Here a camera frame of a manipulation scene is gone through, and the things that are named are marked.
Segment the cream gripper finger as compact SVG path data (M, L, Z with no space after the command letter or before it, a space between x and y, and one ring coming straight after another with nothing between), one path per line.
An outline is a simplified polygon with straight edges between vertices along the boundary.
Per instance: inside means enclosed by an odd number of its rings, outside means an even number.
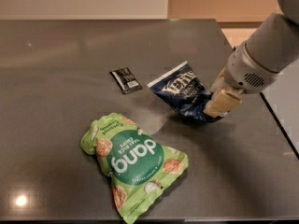
M243 91L240 89L229 90L227 88L211 89L212 98L207 102L204 113L216 118L242 104Z
M223 90L226 86L225 80L224 80L224 70L221 70L217 78L215 79L214 83L212 84L211 88L209 89L212 93L217 93Z

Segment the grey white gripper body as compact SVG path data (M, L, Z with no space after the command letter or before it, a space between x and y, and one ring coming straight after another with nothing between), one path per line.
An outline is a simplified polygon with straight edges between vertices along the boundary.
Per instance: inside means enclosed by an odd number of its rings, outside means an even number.
M279 72L255 62L243 42L230 55L224 69L225 82L244 93L259 93L278 80Z

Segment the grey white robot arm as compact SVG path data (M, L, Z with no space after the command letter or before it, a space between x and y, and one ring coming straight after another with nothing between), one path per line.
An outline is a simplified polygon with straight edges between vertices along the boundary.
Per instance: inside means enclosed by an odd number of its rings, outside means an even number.
M204 113L221 116L242 104L244 93L259 93L278 80L299 57L299 0L278 0L280 13L271 14L230 55L210 88Z

